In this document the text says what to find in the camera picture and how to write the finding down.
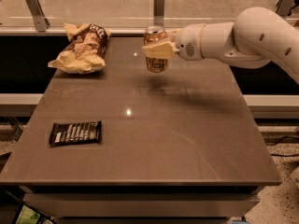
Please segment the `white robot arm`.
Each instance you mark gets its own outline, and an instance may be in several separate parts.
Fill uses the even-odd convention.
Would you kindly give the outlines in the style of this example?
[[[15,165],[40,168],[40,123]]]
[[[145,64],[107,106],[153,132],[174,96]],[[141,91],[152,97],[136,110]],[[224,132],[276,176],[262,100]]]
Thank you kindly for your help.
[[[233,22],[172,30],[165,38],[144,45],[142,51],[148,58],[216,59],[246,69],[274,62],[299,83],[299,30],[264,7],[248,8]]]

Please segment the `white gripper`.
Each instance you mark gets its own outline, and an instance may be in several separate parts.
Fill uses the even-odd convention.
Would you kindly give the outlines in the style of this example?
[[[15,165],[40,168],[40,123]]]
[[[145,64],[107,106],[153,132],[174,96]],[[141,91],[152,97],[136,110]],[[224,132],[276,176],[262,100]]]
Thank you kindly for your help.
[[[203,60],[201,37],[204,27],[203,23],[199,23],[167,31],[168,39],[143,45],[142,51],[148,58],[171,59],[178,53],[186,61]]]

